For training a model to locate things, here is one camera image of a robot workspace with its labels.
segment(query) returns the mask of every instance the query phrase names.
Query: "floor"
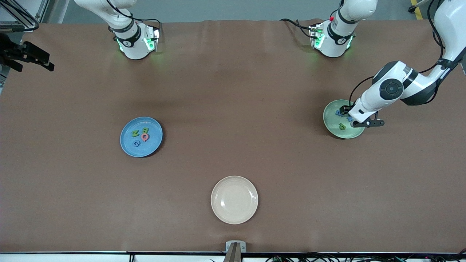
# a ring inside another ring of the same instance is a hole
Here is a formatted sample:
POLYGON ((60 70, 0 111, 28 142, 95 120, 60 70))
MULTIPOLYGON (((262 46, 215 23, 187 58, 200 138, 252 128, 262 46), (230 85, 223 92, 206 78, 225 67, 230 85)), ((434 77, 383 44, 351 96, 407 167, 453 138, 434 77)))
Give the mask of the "floor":
MULTIPOLYGON (((157 18, 162 22, 204 20, 309 20, 327 18, 340 0, 140 0, 130 8, 138 18, 157 18)), ((410 0, 380 0, 369 20, 416 19, 407 10, 410 0)), ((69 1, 63 23, 103 23, 95 14, 69 1)))

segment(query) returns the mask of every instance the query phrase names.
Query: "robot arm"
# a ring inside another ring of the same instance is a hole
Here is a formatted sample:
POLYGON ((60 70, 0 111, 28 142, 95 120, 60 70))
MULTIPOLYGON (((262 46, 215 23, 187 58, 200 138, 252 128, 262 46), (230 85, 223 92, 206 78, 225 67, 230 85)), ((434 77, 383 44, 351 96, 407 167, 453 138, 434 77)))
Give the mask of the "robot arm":
POLYGON ((350 47, 353 32, 360 20, 370 17, 378 0, 346 0, 333 20, 324 21, 311 30, 311 45, 329 57, 343 55, 350 47))
POLYGON ((445 54, 428 76, 423 76, 401 61, 386 64, 377 72, 372 86, 367 89, 354 106, 343 107, 343 112, 354 118, 353 127, 381 126, 383 121, 371 120, 372 115, 398 99, 407 105, 422 105, 428 102, 448 74, 466 54, 466 2, 445 1, 435 15, 436 29, 445 43, 445 54))
POLYGON ((130 59, 142 59, 156 50, 159 29, 137 22, 126 9, 136 0, 75 0, 76 4, 102 18, 116 35, 120 50, 130 59))

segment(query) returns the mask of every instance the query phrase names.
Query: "brown table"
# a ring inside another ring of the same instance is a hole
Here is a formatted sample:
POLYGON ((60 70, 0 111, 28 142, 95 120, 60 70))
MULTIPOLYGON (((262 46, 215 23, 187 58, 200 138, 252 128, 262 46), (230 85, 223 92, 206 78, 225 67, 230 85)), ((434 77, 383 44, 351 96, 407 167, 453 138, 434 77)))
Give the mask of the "brown table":
MULTIPOLYGON (((12 72, 1 105, 1 251, 456 252, 466 243, 466 78, 435 101, 384 109, 383 128, 330 135, 322 110, 393 60, 422 70, 427 21, 363 21, 323 57, 278 21, 165 24, 159 54, 131 61, 107 26, 41 25, 26 38, 55 72, 12 72), (159 120, 164 143, 132 158, 124 125, 159 120), (210 193, 240 175, 255 216, 228 225, 210 193)), ((368 87, 363 85, 358 95, 368 87)))

